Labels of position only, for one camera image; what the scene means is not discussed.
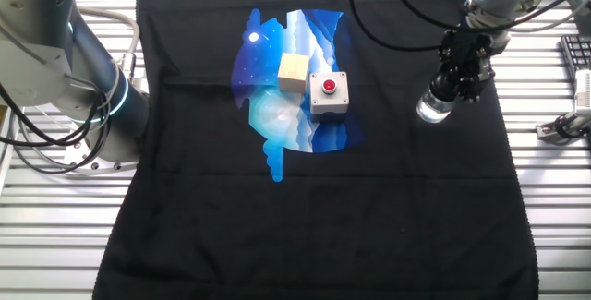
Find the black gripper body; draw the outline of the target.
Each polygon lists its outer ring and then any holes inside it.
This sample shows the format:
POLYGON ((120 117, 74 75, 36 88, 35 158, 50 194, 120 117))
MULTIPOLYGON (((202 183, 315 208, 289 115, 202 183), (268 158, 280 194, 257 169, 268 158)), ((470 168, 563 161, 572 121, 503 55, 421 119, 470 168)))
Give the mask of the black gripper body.
POLYGON ((458 31, 451 46, 452 67, 460 78, 489 78, 493 39, 486 33, 458 31))

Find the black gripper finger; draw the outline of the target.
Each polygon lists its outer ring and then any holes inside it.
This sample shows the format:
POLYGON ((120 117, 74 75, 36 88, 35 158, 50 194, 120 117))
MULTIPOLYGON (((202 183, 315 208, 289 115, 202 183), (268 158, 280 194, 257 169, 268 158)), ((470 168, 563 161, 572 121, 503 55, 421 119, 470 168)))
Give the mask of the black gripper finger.
POLYGON ((439 75, 459 75, 461 73, 459 56, 462 50, 463 41, 459 32, 446 30, 438 50, 440 59, 439 75))
POLYGON ((491 68, 483 69, 477 76, 461 78, 457 87, 456 102, 475 103, 480 101, 480 95, 488 83, 495 78, 495 71, 491 68))

